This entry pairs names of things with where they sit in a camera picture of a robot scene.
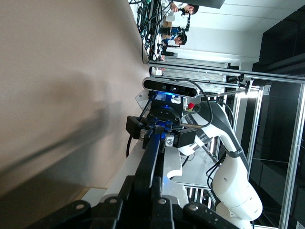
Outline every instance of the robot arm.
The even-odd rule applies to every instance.
[[[208,123],[207,102],[201,102],[201,111],[186,116],[188,124],[204,125]],[[219,136],[227,151],[227,157],[216,171],[213,178],[213,190],[221,204],[216,212],[239,228],[250,227],[251,221],[257,219],[263,210],[261,200],[248,182],[249,166],[244,152],[230,126],[226,114],[217,103],[211,103],[212,123],[197,131],[195,145],[202,146],[211,138]],[[182,153],[190,152],[194,144],[185,146]]]

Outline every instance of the white shirt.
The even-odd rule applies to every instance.
[[[176,39],[177,37],[178,37],[178,35],[174,36],[172,40],[169,40],[169,41],[167,42],[167,44],[168,44],[168,45],[175,45],[175,46],[177,46],[177,45],[176,45],[176,41],[174,41],[174,39]]]
[[[172,12],[171,10],[171,0],[161,0],[161,6],[162,6],[162,15],[167,16],[168,13]],[[178,7],[178,9],[183,9],[187,6],[187,3],[179,2],[179,1],[173,1],[173,3]]]

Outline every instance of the cable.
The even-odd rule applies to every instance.
[[[193,161],[193,159],[195,158],[195,155],[196,155],[196,151],[194,152],[193,158],[191,160],[189,160],[189,161]]]
[[[186,162],[187,162],[187,160],[190,158],[190,156],[187,156],[186,157],[186,159],[185,159],[185,161],[183,162],[183,164],[182,164],[182,167],[186,164]]]
[[[211,178],[211,175],[215,172],[215,170],[218,168],[218,166],[222,163],[222,162],[224,162],[224,159],[225,159],[225,156],[226,156],[226,152],[222,155],[222,157],[219,159],[219,161],[217,161],[216,163],[215,163],[215,165],[213,165],[211,168],[209,168],[207,171],[206,171],[206,175],[207,175],[207,185],[208,185],[208,187],[209,187],[209,189],[210,190],[213,190],[213,188],[210,186],[210,180],[212,180],[213,181],[213,179]]]
[[[201,128],[204,128],[204,127],[207,127],[209,124],[212,123],[213,121],[213,111],[212,111],[212,107],[211,107],[211,104],[210,104],[210,101],[208,100],[208,97],[206,96],[205,92],[203,91],[203,89],[196,83],[194,82],[193,80],[189,80],[189,79],[179,79],[177,80],[177,82],[179,81],[187,81],[187,82],[190,82],[192,84],[194,84],[195,86],[197,86],[199,88],[199,90],[202,92],[203,96],[205,97],[206,101],[207,101],[207,104],[208,104],[208,107],[209,107],[209,110],[210,110],[210,121],[205,124],[205,125],[201,125]]]
[[[147,64],[149,61],[157,62],[158,58],[154,52],[154,46],[156,43],[156,37],[158,34],[158,30],[160,27],[160,24],[164,18],[164,16],[168,13],[170,10],[170,5],[173,2],[171,0],[169,4],[162,9],[162,5],[160,1],[154,1],[154,10],[151,13],[151,3],[141,0],[141,1],[135,1],[131,0],[129,4],[138,4],[139,10],[137,13],[137,27],[140,34],[140,37],[142,39],[143,45],[142,45],[142,62],[144,64]],[[159,18],[159,16],[165,12],[165,10],[168,8],[167,12],[164,14],[163,17]],[[148,62],[144,61],[143,56],[143,46],[145,48],[145,52],[148,56]]]
[[[141,112],[141,114],[140,114],[138,120],[140,120],[140,119],[143,117],[143,115],[145,114],[145,112],[146,112],[146,110],[147,110],[149,104],[150,104],[151,101],[157,96],[157,94],[158,94],[158,93],[153,94],[153,95],[148,99],[148,101],[147,101],[147,103],[146,103],[144,109],[142,110],[142,112]],[[126,158],[129,156],[129,149],[130,149],[130,144],[131,144],[131,142],[132,142],[132,136],[130,135],[129,138],[128,138],[127,147],[126,147]]]

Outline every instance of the screw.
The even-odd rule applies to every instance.
[[[197,210],[198,210],[198,207],[197,207],[196,205],[194,205],[194,204],[191,204],[191,205],[189,206],[189,209],[190,209],[191,211],[197,211]]]
[[[159,204],[165,204],[166,203],[166,199],[161,198],[161,199],[158,200],[158,203]]]
[[[111,203],[111,204],[115,204],[116,202],[118,202],[116,199],[111,199],[111,200],[109,201],[109,203]]]
[[[84,207],[85,207],[85,206],[84,206],[83,204],[79,204],[79,205],[76,206],[76,209],[79,210],[79,209],[82,209],[82,208],[84,208]]]

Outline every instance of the man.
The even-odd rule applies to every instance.
[[[187,36],[185,34],[172,35],[168,39],[164,39],[163,42],[168,45],[185,45],[187,41]]]
[[[178,1],[171,1],[171,0],[161,0],[161,5],[164,14],[169,13],[171,11],[176,13],[179,10],[185,10],[185,11],[189,11],[191,15],[194,15],[195,13],[197,13],[199,9],[199,6],[197,5],[191,5],[191,4],[182,3]]]

